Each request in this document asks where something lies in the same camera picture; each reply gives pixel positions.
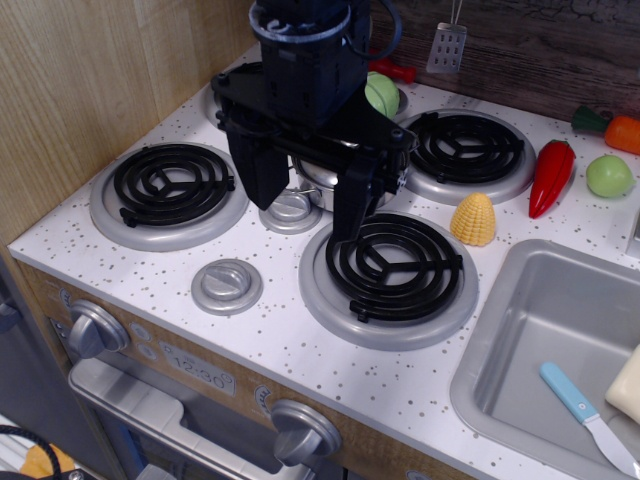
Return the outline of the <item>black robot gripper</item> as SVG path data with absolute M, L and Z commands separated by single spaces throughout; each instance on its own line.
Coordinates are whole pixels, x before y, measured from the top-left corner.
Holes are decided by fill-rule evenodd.
M 404 183 L 411 138 L 365 96 L 367 30 L 260 35 L 266 111 L 218 113 L 248 198 L 267 210 L 289 183 L 291 156 L 335 172 L 332 238 L 356 239 L 364 218 Z

